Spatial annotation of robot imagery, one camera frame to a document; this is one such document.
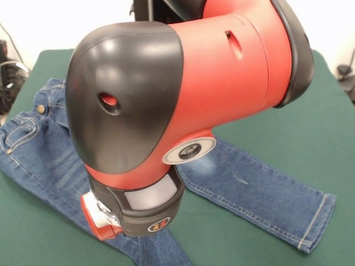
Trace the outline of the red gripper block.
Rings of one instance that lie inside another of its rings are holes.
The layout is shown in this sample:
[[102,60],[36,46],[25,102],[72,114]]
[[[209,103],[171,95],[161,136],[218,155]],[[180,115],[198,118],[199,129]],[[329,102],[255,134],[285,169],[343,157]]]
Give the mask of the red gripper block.
[[98,239],[113,239],[123,232],[116,215],[96,199],[93,192],[83,194],[80,202],[89,227]]

